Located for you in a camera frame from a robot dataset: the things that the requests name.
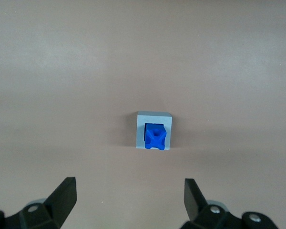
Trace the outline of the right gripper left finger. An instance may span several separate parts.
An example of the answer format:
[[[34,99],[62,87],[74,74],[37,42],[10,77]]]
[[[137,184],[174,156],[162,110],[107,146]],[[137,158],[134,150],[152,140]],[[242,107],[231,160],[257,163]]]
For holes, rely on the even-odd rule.
[[[46,198],[30,202],[14,215],[0,210],[0,229],[60,229],[77,201],[76,178],[65,178]]]

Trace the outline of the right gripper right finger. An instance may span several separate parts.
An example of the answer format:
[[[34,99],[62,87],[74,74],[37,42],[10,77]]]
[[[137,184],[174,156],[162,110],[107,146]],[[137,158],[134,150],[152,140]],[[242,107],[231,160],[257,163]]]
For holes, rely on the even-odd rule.
[[[241,218],[218,201],[207,201],[196,181],[184,180],[184,205],[189,221],[183,229],[276,229],[278,226],[268,216],[259,212],[245,212]]]

